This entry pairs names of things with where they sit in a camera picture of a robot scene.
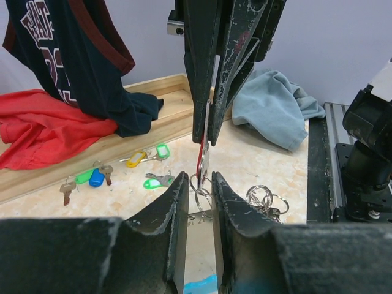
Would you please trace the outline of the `red tag key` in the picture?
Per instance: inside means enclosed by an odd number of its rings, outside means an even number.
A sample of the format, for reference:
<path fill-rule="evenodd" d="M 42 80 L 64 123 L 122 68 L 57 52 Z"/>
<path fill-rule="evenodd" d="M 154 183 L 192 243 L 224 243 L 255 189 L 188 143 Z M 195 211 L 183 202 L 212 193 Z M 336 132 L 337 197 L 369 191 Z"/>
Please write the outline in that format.
<path fill-rule="evenodd" d="M 203 126 L 203 136 L 200 144 L 200 152 L 199 152 L 197 172 L 196 172 L 198 191 L 201 191 L 208 174 L 208 167 L 209 167 L 208 121 L 209 121 L 210 107 L 211 107 L 211 100 L 208 99 L 206 102 L 205 122 Z"/>

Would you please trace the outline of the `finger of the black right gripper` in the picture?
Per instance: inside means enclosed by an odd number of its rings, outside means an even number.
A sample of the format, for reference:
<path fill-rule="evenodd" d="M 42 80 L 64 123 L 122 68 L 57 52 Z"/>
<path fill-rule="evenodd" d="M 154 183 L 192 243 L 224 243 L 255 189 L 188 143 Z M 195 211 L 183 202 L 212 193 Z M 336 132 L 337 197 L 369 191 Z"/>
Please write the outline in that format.
<path fill-rule="evenodd" d="M 202 141 L 221 20 L 220 1 L 184 2 L 184 65 L 194 104 L 192 140 Z"/>
<path fill-rule="evenodd" d="M 224 27 L 211 107 L 211 144 L 217 143 L 224 116 L 256 62 L 265 59 L 276 30 L 275 1 L 233 1 Z"/>

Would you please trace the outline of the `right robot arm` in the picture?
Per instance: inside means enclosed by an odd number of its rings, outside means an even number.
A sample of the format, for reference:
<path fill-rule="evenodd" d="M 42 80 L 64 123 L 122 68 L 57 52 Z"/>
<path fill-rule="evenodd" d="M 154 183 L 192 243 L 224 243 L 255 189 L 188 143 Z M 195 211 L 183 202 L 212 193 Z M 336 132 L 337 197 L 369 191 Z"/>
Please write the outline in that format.
<path fill-rule="evenodd" d="M 176 1 L 172 15 L 183 24 L 184 66 L 194 104 L 192 139 L 200 144 L 196 193 L 208 177 L 209 147 L 224 116 L 263 61 L 284 1 Z M 342 205 L 335 216 L 354 222 L 391 220 L 391 92 L 375 83 L 360 90 L 343 119 L 355 138 L 340 162 Z"/>

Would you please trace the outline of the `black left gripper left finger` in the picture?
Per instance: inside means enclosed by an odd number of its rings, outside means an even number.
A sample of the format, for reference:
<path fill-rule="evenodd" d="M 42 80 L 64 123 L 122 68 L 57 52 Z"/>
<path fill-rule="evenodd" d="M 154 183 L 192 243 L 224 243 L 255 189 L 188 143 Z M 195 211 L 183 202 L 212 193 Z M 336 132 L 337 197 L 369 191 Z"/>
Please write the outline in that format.
<path fill-rule="evenodd" d="M 128 219 L 1 220 L 2 293 L 182 293 L 189 177 Z"/>

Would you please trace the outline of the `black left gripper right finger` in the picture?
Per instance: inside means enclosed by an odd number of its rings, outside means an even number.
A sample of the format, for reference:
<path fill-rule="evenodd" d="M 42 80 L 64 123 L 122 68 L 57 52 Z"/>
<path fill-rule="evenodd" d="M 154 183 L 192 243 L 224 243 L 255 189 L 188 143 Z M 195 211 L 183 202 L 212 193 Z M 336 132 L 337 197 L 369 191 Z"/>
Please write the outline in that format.
<path fill-rule="evenodd" d="M 211 181 L 220 293 L 391 292 L 390 225 L 282 225 Z"/>

